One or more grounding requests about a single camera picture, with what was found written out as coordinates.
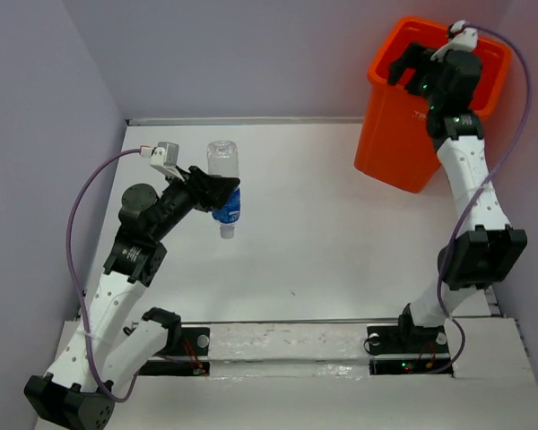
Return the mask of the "blue-label bottle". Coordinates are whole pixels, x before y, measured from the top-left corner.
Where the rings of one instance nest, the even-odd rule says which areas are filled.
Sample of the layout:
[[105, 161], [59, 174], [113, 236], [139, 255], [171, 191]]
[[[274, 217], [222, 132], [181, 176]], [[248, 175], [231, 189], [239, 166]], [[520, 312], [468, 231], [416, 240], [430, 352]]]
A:
[[232, 239], [240, 218], [240, 189], [231, 182], [239, 178], [238, 147], [232, 141], [215, 141], [207, 145], [208, 174], [223, 178], [225, 187], [221, 193], [223, 205], [212, 209], [212, 217], [217, 222], [221, 238]]

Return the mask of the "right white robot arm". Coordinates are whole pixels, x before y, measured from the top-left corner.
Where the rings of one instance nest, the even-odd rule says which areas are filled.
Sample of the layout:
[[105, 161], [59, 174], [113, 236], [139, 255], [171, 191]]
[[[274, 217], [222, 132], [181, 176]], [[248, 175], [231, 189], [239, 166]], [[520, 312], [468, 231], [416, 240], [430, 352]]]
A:
[[426, 100], [427, 134], [447, 174], [458, 221], [438, 254], [433, 286], [408, 304], [395, 328], [396, 344], [414, 351], [435, 340], [467, 298], [507, 277], [527, 245], [523, 229], [502, 210], [485, 157], [481, 119], [470, 108], [482, 61], [470, 49], [432, 49], [412, 42], [389, 65], [395, 86], [408, 69], [405, 90]]

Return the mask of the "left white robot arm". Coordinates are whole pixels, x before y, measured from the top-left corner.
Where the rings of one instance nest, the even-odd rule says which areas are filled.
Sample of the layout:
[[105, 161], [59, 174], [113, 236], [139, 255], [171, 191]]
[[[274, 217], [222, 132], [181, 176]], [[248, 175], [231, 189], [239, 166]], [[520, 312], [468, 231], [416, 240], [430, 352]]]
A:
[[158, 307], [125, 340], [117, 337], [165, 259], [163, 238], [191, 211], [222, 208], [239, 179], [192, 166], [168, 183], [162, 193], [147, 184], [124, 191], [120, 227], [81, 324], [45, 374], [33, 375], [24, 387], [40, 418], [65, 429], [104, 428], [148, 359], [178, 348], [181, 319]]

